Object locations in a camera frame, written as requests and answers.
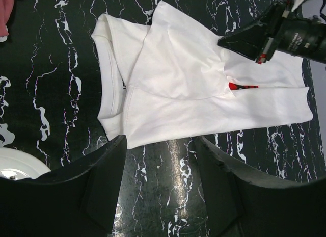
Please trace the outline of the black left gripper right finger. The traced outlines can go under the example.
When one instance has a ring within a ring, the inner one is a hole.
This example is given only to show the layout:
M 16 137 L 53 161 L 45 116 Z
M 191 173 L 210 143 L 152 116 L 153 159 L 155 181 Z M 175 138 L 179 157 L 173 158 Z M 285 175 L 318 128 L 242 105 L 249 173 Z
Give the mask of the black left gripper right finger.
M 196 156 L 212 236 L 325 236 L 325 178 L 295 182 L 226 154 L 205 137 Z

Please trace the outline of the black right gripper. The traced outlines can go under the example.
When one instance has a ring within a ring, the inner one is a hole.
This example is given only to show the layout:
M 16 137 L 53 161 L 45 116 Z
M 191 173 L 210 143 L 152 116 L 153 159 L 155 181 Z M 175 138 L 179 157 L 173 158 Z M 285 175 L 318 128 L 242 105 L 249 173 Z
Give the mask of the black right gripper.
M 217 46 L 233 51 L 258 64 L 271 60 L 276 51 L 325 63 L 325 14 L 303 18 L 297 15 L 294 0 L 274 0 L 257 19 L 239 31 L 217 41 Z

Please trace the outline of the white Coca-Cola print t-shirt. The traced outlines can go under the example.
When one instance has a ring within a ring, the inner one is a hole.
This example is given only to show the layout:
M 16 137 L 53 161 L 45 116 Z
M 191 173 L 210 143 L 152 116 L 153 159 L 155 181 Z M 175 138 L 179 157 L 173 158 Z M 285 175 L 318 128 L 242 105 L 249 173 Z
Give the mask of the white Coca-Cola print t-shirt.
M 101 74 L 98 120 L 127 147 L 312 120 L 302 58 L 278 52 L 256 64 L 166 2 L 151 25 L 108 14 L 92 38 Z

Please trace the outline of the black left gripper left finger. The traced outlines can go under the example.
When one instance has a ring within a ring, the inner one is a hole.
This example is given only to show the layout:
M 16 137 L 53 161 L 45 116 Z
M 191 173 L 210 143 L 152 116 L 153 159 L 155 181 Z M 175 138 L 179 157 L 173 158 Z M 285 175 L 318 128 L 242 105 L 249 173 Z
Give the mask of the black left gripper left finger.
M 117 136 L 36 179 L 1 179 L 1 236 L 108 236 L 127 151 Z

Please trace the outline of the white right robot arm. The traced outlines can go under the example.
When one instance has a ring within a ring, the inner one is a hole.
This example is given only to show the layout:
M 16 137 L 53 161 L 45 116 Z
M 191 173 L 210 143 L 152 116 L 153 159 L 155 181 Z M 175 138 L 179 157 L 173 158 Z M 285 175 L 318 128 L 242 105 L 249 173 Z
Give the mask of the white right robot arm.
M 270 61 L 275 51 L 325 63 L 325 4 L 319 15 L 303 18 L 297 10 L 306 1 L 274 0 L 257 19 L 217 45 L 258 64 Z

